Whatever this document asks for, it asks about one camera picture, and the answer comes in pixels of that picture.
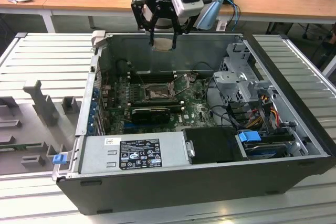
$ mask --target motherboard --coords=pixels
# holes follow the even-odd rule
[[[204,100],[204,86],[204,79],[190,74],[160,83],[132,83],[119,77],[105,91],[107,132],[155,133],[216,126]]]

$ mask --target green circuit board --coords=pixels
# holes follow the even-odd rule
[[[110,92],[110,98],[113,100],[112,106],[108,104],[109,113],[109,134],[137,134],[137,133],[155,133],[155,132],[173,132],[181,131],[186,127],[210,127],[216,126],[214,119],[206,107],[204,96],[204,82],[194,80],[189,83],[186,89],[184,78],[178,78],[173,83],[174,92],[178,93],[174,97],[169,97],[167,87],[170,83],[149,83],[149,84],[132,84],[127,78],[119,78],[113,84],[113,90]],[[147,92],[146,88],[155,87],[160,93]],[[183,101],[183,111],[172,112],[168,123],[159,125],[136,125],[132,123],[131,111],[134,109],[133,103],[130,107],[129,101],[134,103],[148,99],[148,96],[166,100]]]

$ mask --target yellow wire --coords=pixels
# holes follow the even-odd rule
[[[258,117],[258,119],[254,120],[253,122],[251,122],[248,126],[246,126],[247,128],[259,123],[261,121],[261,116]]]
[[[277,111],[275,111],[275,110],[271,110],[271,112],[274,114],[274,116],[275,116],[275,125],[278,125],[278,112]]]

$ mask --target silver metal frame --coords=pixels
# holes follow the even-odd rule
[[[128,33],[116,33],[116,34],[117,35],[129,35]],[[243,42],[250,49],[251,53],[254,55],[256,60],[259,61],[255,52],[250,48],[248,42],[245,41],[245,40],[243,40]],[[104,176],[122,175],[122,174],[129,174],[129,173],[150,173],[150,172],[153,172],[151,169],[141,169],[141,170],[123,170],[123,171],[119,171],[119,172],[96,173],[96,174],[79,174],[78,173],[79,168],[80,168],[81,156],[82,156],[81,153],[83,152],[82,148],[84,147],[85,139],[86,139],[85,134],[86,134],[87,121],[88,121],[88,113],[89,113],[88,111],[89,111],[89,107],[90,107],[89,102],[91,101],[91,97],[92,97],[93,81],[94,81],[95,74],[96,73],[89,74],[90,77],[88,79],[88,85],[86,87],[85,97],[83,99],[83,105],[82,105],[82,108],[81,108],[80,118],[78,120],[78,127],[77,127],[77,130],[76,130],[76,136],[78,136],[79,138],[77,138],[77,141],[75,143],[76,147],[74,149],[77,150],[77,152],[74,155],[73,161],[71,161],[71,163],[70,163],[70,168],[69,168],[69,173],[67,174],[67,178],[86,178],[86,177],[95,177],[95,176],[104,177]],[[320,155],[287,157],[286,159],[283,159],[283,158],[268,159],[268,160],[264,159],[264,160],[248,161],[248,162],[243,161],[243,162],[221,163],[221,164],[202,164],[202,165],[192,165],[192,166],[185,166],[185,167],[170,167],[170,168],[160,167],[160,168],[156,168],[154,172],[163,172],[163,171],[168,171],[168,170],[182,170],[182,169],[225,167],[225,166],[235,166],[235,165],[241,165],[241,164],[271,163],[271,162],[281,162],[281,161],[298,160],[298,159],[300,160],[300,159],[307,159],[307,158],[327,157],[328,155],[325,153],[323,148],[320,146],[320,144],[317,142],[317,140],[310,133],[310,131],[306,127],[303,119],[298,117],[298,114],[295,112],[295,110],[293,109],[291,104],[289,104],[288,100],[284,99],[284,101],[286,102],[286,105],[289,107],[289,109],[294,114],[297,121],[303,126],[306,134],[312,139],[312,141],[313,141],[314,145],[316,146],[317,150],[321,153]]]

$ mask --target blue plastic clip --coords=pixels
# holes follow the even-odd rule
[[[52,159],[54,165],[64,165],[67,163],[68,154],[56,154]]]
[[[241,142],[261,141],[261,137],[257,131],[243,131],[239,134]]]

